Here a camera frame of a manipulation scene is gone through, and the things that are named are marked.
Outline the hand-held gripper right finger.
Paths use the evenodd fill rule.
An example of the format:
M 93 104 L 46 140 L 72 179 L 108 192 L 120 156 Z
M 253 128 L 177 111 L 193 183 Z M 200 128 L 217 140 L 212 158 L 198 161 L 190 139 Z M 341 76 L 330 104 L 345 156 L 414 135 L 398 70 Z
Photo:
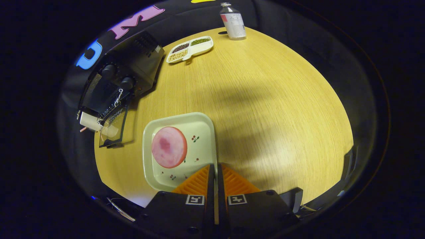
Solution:
M 300 225 L 303 190 L 261 191 L 229 167 L 217 165 L 220 239 L 280 238 Z

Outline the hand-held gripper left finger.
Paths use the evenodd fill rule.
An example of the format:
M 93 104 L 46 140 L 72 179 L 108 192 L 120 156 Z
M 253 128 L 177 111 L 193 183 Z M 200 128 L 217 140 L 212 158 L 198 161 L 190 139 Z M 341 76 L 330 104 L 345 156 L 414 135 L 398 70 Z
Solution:
M 158 192 L 138 217 L 138 228 L 155 239 L 211 239 L 214 173 L 209 164 L 173 192 Z

